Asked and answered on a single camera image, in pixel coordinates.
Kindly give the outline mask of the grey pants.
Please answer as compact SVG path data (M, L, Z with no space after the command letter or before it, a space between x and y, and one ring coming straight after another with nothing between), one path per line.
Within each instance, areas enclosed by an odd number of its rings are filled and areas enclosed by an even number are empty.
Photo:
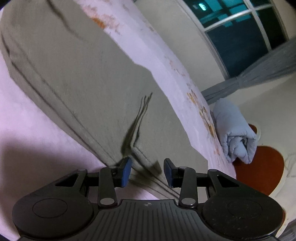
M167 97L74 1L10 1L1 51L21 90L107 166L132 159L132 182L176 199L163 161L205 173Z

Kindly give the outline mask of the light blue rolled duvet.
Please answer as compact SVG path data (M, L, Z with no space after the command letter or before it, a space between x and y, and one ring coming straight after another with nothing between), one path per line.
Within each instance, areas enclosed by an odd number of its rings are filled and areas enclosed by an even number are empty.
M226 98L216 101L213 118L225 158L232 163L240 159L250 164L257 148L257 136L239 108Z

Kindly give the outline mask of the pink floral bed sheet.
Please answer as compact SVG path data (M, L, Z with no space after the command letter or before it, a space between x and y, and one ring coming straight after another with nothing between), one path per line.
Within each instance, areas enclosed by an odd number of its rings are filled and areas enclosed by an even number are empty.
M189 73L132 1L74 1L135 63L151 72L191 146L214 168L235 177L216 135L210 108Z

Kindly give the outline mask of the grey curtain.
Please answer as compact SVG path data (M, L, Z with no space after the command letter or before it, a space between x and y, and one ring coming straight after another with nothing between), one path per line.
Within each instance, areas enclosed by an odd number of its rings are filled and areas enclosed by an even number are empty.
M271 82L295 73L295 38L280 45L246 68L238 76L202 91L208 104L213 104L237 90Z

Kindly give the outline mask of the large glass window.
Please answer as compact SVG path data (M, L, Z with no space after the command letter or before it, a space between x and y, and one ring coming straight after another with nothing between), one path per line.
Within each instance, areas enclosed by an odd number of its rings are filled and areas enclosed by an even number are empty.
M272 1L185 1L225 78L287 41Z

